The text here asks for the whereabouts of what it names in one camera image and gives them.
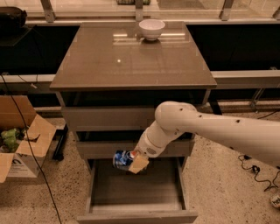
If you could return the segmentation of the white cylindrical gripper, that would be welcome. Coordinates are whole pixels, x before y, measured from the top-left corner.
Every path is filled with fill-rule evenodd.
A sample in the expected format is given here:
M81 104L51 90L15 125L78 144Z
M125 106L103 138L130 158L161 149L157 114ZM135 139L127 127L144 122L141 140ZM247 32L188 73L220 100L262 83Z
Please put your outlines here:
M135 151L138 151L140 154L134 157L133 162L129 166L129 171L137 174L147 167L149 164L148 158L157 158L164 151L164 148L153 145L149 138L142 134L135 147Z

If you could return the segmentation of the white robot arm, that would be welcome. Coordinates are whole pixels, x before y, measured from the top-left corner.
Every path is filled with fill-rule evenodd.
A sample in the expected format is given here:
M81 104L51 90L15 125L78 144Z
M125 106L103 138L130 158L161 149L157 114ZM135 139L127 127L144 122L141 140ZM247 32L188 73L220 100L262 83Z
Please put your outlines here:
M207 138L265 164L280 166L280 122L200 113L189 104L165 101L155 110L155 121L133 150L129 171L138 173L173 140L186 132Z

